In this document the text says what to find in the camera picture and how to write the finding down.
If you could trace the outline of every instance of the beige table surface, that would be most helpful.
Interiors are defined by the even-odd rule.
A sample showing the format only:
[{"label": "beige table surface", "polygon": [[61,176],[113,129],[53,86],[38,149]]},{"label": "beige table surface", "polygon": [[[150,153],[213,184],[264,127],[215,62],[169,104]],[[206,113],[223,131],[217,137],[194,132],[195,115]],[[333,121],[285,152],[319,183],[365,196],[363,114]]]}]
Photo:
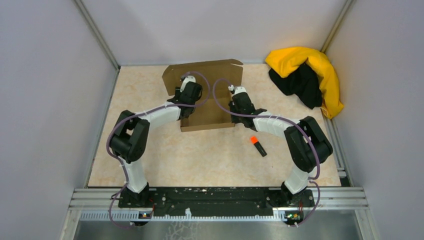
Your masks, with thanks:
[{"label": "beige table surface", "polygon": [[[166,67],[121,68],[89,186],[124,184],[124,174],[118,161],[106,152],[106,139],[123,110],[142,112],[162,105],[170,98],[162,81]],[[320,109],[307,108],[295,95],[285,96],[270,80],[268,70],[265,64],[243,66],[241,83],[255,107],[287,118],[312,116],[327,133]],[[260,141],[267,156],[262,157],[250,142],[253,135]],[[282,138],[254,132],[242,124],[232,128],[181,132],[179,121],[149,133],[141,160],[149,185],[157,187],[280,186],[294,165],[287,143]],[[333,155],[321,165],[317,183],[320,186],[341,185]]]}]

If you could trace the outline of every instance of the marker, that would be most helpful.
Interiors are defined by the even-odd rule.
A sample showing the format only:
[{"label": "marker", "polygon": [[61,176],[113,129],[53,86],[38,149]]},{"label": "marker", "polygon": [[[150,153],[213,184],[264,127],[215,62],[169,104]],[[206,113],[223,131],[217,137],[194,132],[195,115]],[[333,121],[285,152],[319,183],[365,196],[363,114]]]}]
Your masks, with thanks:
[{"label": "marker", "polygon": [[258,139],[255,136],[252,136],[250,138],[250,141],[256,147],[256,149],[259,151],[262,157],[265,157],[267,155],[267,152],[265,151],[265,149],[262,147],[262,145],[259,143]]}]

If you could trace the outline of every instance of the table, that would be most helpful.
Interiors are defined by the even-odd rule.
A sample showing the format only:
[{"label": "table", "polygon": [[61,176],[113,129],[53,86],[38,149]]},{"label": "table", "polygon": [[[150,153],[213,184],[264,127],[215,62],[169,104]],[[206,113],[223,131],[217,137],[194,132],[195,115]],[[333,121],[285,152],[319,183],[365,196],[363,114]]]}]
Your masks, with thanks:
[{"label": "table", "polygon": [[[120,69],[88,186],[124,184],[119,162],[106,152],[106,139],[123,110],[142,112],[171,98],[162,81],[166,67],[123,66]],[[266,64],[243,66],[241,84],[255,107],[287,118],[312,116],[327,133],[321,110],[307,108],[295,95],[284,95],[270,80],[268,70]],[[268,153],[266,157],[251,143],[251,136],[260,141]],[[179,121],[149,133],[141,160],[145,177],[153,187],[278,187],[294,165],[282,138],[254,132],[242,124],[181,132]],[[321,175],[316,182],[320,186],[341,185],[333,155],[321,165]]]}]

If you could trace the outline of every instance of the gray wall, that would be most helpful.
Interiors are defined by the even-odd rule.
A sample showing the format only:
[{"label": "gray wall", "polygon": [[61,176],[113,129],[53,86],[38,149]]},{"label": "gray wall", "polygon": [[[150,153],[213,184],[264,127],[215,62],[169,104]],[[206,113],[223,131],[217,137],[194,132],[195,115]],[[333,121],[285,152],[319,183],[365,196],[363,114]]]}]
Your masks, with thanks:
[{"label": "gray wall", "polygon": [[84,0],[121,65],[235,58],[320,49],[345,0]]},{"label": "gray wall", "polygon": [[0,1],[0,239],[57,239],[115,70],[70,0]]},{"label": "gray wall", "polygon": [[328,51],[345,109],[335,118],[382,239],[422,239],[424,1],[360,0]]}]

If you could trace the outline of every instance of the open cardboard box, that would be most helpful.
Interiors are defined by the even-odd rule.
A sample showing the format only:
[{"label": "open cardboard box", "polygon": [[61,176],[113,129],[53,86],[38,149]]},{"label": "open cardboard box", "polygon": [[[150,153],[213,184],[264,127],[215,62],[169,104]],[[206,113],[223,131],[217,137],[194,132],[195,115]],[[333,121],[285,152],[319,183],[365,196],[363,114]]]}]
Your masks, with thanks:
[{"label": "open cardboard box", "polygon": [[[221,129],[234,127],[231,123],[230,114],[224,112],[215,103],[212,95],[212,87],[218,79],[228,79],[234,86],[242,84],[243,63],[236,59],[225,59],[216,61],[202,61],[184,64],[169,65],[163,72],[162,79],[165,84],[169,96],[174,95],[175,87],[181,85],[180,78],[187,72],[196,71],[203,74],[210,85],[210,95],[206,103],[197,107],[188,118],[182,119],[181,132]],[[196,82],[203,87],[203,93],[197,103],[202,102],[208,96],[208,86],[203,78],[197,74],[193,74]],[[228,103],[231,101],[231,94],[228,90],[227,83],[221,81],[216,86],[216,98],[219,103],[226,109],[230,109]]]}]

